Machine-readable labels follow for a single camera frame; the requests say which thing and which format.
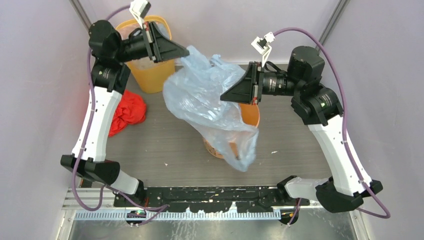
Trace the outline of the orange round trash bin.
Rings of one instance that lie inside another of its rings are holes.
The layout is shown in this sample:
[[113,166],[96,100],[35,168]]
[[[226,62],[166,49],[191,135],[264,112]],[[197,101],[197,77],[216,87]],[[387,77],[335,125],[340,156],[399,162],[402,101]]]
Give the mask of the orange round trash bin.
[[[250,105],[250,104],[238,104],[241,111],[241,118],[243,122],[247,125],[254,126],[258,128],[260,124],[260,110],[257,105]],[[213,148],[210,143],[203,138],[203,144],[205,146],[205,149],[214,157],[218,159],[224,159],[224,156],[219,153],[215,148]]]

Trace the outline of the yellow mesh trash bin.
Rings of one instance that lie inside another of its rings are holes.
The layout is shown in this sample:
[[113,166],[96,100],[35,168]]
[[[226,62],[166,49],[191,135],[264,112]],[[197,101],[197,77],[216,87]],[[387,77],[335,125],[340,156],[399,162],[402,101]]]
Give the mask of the yellow mesh trash bin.
[[[160,16],[150,15],[147,20],[155,22],[159,31],[168,39],[172,38],[171,30],[166,20]],[[139,27],[135,19],[122,22],[116,27],[123,40]],[[163,90],[164,82],[176,71],[175,60],[154,63],[149,57],[132,60],[125,63],[141,90],[147,94],[158,93]]]

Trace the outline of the light blue trash bag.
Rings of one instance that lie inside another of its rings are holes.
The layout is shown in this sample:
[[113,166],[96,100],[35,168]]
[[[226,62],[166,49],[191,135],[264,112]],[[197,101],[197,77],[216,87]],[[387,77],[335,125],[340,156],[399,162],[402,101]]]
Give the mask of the light blue trash bag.
[[182,68],[163,84],[166,108],[200,133],[228,165],[246,172],[256,160],[259,128],[243,120],[241,104],[220,99],[245,71],[219,54],[207,58],[193,45],[186,49]]

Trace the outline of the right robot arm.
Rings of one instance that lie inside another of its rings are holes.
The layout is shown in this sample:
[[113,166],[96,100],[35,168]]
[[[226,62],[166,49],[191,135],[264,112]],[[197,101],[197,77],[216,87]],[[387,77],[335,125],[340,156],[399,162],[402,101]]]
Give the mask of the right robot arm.
[[271,62],[264,66],[250,62],[244,75],[220,99],[256,105],[262,95],[289,96],[294,112],[317,140],[331,176],[289,176],[277,185],[279,202],[288,206],[302,198],[319,202],[331,213],[350,212],[383,186],[370,178],[354,152],[347,153],[345,149],[348,135],[343,133],[342,104],[337,94],[321,83],[324,66],[325,61],[315,48],[298,46],[292,51],[286,70]]

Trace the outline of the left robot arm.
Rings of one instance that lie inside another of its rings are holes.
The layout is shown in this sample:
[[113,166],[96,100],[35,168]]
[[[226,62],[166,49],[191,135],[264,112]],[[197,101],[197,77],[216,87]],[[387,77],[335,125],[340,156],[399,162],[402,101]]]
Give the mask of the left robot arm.
[[186,57],[189,51],[165,37],[155,22],[147,22],[127,39],[122,39],[109,21],[99,20],[89,28],[88,44],[88,55],[95,61],[88,66],[87,112],[72,152],[63,155],[60,163],[76,177],[126,194],[126,200],[138,207],[146,200],[143,182],[125,173],[118,162],[106,159],[113,116],[131,73],[127,63],[142,58],[165,62]]

